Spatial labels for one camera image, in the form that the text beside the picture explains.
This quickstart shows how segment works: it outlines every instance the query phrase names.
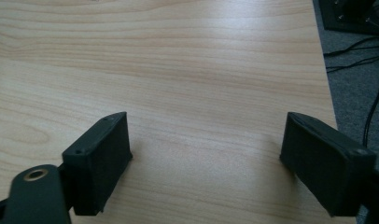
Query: wood grain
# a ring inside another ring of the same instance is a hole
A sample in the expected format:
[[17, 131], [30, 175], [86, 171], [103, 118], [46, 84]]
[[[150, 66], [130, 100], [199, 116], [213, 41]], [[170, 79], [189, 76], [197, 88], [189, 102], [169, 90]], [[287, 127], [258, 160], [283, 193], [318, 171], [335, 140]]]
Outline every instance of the wood grain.
[[278, 159], [288, 111], [335, 124], [311, 1], [0, 1], [0, 200], [119, 111], [134, 159], [74, 223], [354, 223]]

